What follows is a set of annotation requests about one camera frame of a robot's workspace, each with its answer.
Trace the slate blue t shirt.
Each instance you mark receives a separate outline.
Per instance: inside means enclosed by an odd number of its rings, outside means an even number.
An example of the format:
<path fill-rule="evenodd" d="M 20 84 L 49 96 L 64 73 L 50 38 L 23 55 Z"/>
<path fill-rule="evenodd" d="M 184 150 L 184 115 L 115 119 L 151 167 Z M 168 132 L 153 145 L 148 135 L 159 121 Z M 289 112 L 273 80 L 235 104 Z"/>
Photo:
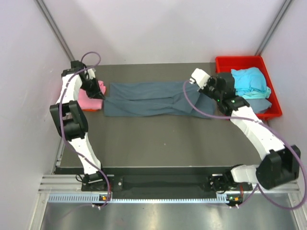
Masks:
<path fill-rule="evenodd" d="M 206 118 L 191 106 L 183 92 L 184 81 L 111 83 L 104 115 L 145 117 L 185 115 Z"/>

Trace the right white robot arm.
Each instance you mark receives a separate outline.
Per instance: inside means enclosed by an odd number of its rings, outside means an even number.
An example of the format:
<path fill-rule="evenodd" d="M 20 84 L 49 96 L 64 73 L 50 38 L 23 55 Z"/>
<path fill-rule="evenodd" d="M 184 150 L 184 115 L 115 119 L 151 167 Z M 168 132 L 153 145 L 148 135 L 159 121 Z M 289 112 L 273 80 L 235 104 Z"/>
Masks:
<path fill-rule="evenodd" d="M 230 174 L 224 177 L 228 189 L 234 190 L 241 183 L 258 183 L 269 190 L 298 178 L 299 148 L 295 145 L 286 147 L 284 141 L 264 127 L 246 99 L 236 95 L 235 79 L 230 72 L 212 77 L 201 71 L 192 79 L 201 93 L 217 102 L 220 112 L 230 117 L 230 121 L 244 133 L 261 158 L 259 165 L 233 167 Z"/>

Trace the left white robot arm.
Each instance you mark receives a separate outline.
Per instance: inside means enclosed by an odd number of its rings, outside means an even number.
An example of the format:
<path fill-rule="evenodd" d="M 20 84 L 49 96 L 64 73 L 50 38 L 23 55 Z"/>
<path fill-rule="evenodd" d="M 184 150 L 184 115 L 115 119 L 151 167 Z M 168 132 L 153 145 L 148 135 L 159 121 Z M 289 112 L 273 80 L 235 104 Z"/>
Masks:
<path fill-rule="evenodd" d="M 61 74 L 62 89 L 59 99 L 49 107 L 58 134 L 65 145 L 76 153 L 83 165 L 84 176 L 76 178 L 82 191 L 110 192 L 110 182 L 96 157 L 88 137 L 88 121 L 78 103 L 79 91 L 84 90 L 90 99 L 105 99 L 94 70 L 81 61 L 71 61 L 71 67 Z"/>

